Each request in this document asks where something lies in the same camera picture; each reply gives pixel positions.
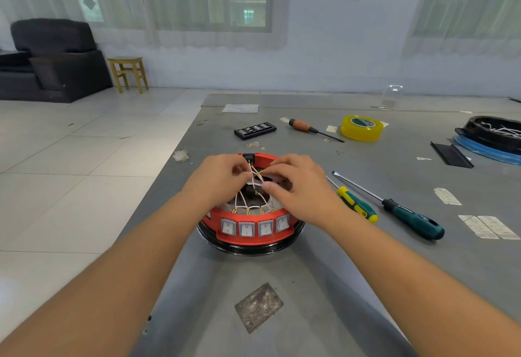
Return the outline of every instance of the screwdriver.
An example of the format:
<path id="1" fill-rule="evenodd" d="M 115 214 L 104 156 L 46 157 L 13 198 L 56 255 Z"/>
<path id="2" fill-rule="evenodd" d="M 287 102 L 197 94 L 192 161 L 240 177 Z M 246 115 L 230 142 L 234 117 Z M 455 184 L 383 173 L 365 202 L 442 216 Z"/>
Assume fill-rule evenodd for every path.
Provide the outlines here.
<path id="1" fill-rule="evenodd" d="M 306 123 L 304 123 L 303 121 L 300 121 L 300 120 L 295 120 L 294 118 L 292 118 L 290 120 L 290 126 L 295 128 L 295 129 L 298 129 L 299 131 L 311 132 L 311 133 L 319 133 L 321 135 L 327 136 L 328 138 L 332 138 L 332 139 L 338 140 L 339 142 L 345 143 L 345 141 L 342 140 L 342 139 L 339 139 L 339 138 L 336 138 L 334 136 L 328 135 L 327 133 L 320 132 L 316 128 L 313 128 L 311 125 L 308 125 L 308 124 L 306 124 Z"/>
<path id="2" fill-rule="evenodd" d="M 407 226 L 409 226 L 410 229 L 412 229 L 421 237 L 427 240 L 438 240 L 443 238 L 443 236 L 445 235 L 444 228 L 434 220 L 430 219 L 429 217 L 415 213 L 411 209 L 407 209 L 394 202 L 392 199 L 381 199 L 379 196 L 373 194 L 371 191 L 368 191 L 364 187 L 359 186 L 358 184 L 346 179 L 338 172 L 333 171 L 332 173 L 333 176 L 336 176 L 339 179 L 361 189 L 362 191 L 367 192 L 369 195 L 374 196 L 377 200 L 379 200 L 382 203 L 383 209 L 386 212 L 391 213 L 399 220 L 401 220 L 403 223 L 407 224 Z"/>
<path id="3" fill-rule="evenodd" d="M 344 201 L 349 209 L 367 218 L 373 224 L 378 221 L 378 215 L 371 206 L 351 194 L 346 187 L 338 187 L 335 182 L 327 176 L 326 179 L 336 187 L 336 194 L 342 198 L 342 201 Z"/>

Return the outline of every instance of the black sofa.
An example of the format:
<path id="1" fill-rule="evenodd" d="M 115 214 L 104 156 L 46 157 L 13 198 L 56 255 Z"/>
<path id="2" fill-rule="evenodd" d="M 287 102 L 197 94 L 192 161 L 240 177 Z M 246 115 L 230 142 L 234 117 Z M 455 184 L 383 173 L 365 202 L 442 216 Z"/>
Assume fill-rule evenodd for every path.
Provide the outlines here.
<path id="1" fill-rule="evenodd" d="M 87 23 L 34 18 L 11 34 L 18 51 L 0 51 L 0 100 L 71 103 L 113 86 Z"/>

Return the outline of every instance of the yellow tape roll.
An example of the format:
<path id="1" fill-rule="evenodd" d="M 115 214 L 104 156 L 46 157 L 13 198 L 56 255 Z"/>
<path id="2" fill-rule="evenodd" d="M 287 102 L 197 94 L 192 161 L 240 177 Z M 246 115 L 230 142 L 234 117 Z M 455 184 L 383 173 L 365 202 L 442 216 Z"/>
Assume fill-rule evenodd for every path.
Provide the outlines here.
<path id="1" fill-rule="evenodd" d="M 342 120 L 340 132 L 350 139 L 361 142 L 374 142 L 380 138 L 383 124 L 371 117 L 345 116 Z"/>

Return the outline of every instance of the workbench surface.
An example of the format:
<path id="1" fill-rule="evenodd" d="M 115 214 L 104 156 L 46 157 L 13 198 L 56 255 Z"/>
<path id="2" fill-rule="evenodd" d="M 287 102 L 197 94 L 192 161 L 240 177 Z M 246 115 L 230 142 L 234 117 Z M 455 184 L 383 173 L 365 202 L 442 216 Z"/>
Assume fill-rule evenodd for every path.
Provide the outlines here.
<path id="1" fill-rule="evenodd" d="M 364 94 L 209 96 L 176 149 L 187 149 L 190 159 L 184 163 L 169 159 L 120 237 L 180 191 L 206 156 L 261 152 L 261 147 L 276 156 L 308 154 L 326 173 L 336 170 L 443 225 L 445 237 L 427 242 L 353 189 L 378 213 L 378 227 L 521 321 L 521 241 L 480 239 L 458 218 L 496 216 L 521 235 L 521 166 L 463 148 L 475 167 L 448 166 L 430 146 L 431 141 L 450 144 L 454 128 L 462 127 L 472 115 L 519 120 L 521 104 L 505 98 L 406 97 L 400 103 L 405 110 L 385 111 L 372 107 L 379 101 L 381 96 Z M 260 107 L 256 114 L 222 113 L 227 103 Z M 328 125 L 339 126 L 348 114 L 374 117 L 389 125 L 377 142 L 346 139 L 340 143 L 294 130 L 279 120 L 297 118 L 325 131 Z M 266 121 L 278 130 L 244 142 L 233 134 L 234 129 Z M 251 141 L 260 146 L 247 148 Z M 462 205 L 444 204 L 435 188 L 448 189 Z M 284 306 L 248 334 L 234 306 L 266 282 Z M 195 230 L 153 309 L 147 335 L 141 336 L 132 355 L 416 354 L 342 249 L 320 229 L 306 225 L 289 248 L 262 257 L 222 253 Z"/>

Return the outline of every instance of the white tiled floor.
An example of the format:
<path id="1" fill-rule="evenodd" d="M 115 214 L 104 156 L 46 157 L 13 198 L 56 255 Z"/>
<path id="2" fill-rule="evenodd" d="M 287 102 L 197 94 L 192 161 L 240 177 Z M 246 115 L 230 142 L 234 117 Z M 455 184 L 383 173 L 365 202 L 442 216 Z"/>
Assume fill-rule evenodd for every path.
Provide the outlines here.
<path id="1" fill-rule="evenodd" d="M 0 101 L 0 340 L 112 245 L 211 92 Z"/>

